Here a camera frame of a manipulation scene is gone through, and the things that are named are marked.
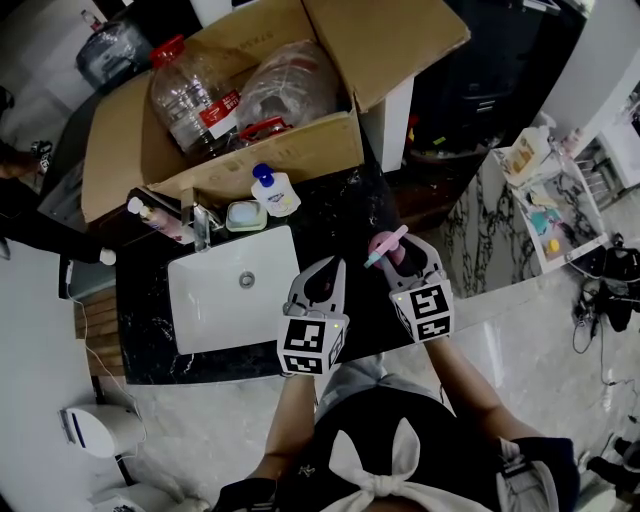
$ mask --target sink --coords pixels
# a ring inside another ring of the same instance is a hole
[[[298,275],[291,228],[280,226],[169,263],[180,354],[275,340]]]

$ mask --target white bow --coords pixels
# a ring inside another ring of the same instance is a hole
[[[360,487],[359,491],[329,505],[323,512],[360,512],[375,498],[399,496],[415,501],[429,512],[488,512],[475,501],[442,489],[407,482],[420,461],[420,439],[406,418],[398,423],[393,438],[391,475],[372,475],[362,469],[362,462],[351,438],[338,432],[329,469],[343,480]]]

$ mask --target black pants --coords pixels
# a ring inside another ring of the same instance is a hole
[[[99,261],[102,244],[43,215],[38,203],[20,181],[0,179],[0,237],[84,263]]]

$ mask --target cardboard box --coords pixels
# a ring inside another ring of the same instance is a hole
[[[284,44],[319,41],[338,69],[351,108],[229,153],[197,167],[156,118],[150,74],[128,82],[98,107],[84,168],[82,210],[92,222],[124,204],[138,186],[179,198],[196,188],[223,206],[251,195],[255,164],[285,171],[292,183],[363,163],[357,112],[365,112],[405,78],[470,37],[442,0],[260,0],[187,40],[216,52],[234,83]]]

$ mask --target black marble countertop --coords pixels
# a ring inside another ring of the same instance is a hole
[[[393,195],[379,168],[363,165],[294,188],[301,206],[284,219],[270,218],[267,229],[291,227],[301,270],[327,256],[345,259],[345,313],[351,322],[339,362],[411,343],[396,320],[382,272],[363,267],[371,237],[400,226]],[[192,252],[193,246],[178,246],[154,233],[118,253],[118,321],[127,382],[191,384],[279,374],[275,340],[199,354],[178,353],[167,266]]]

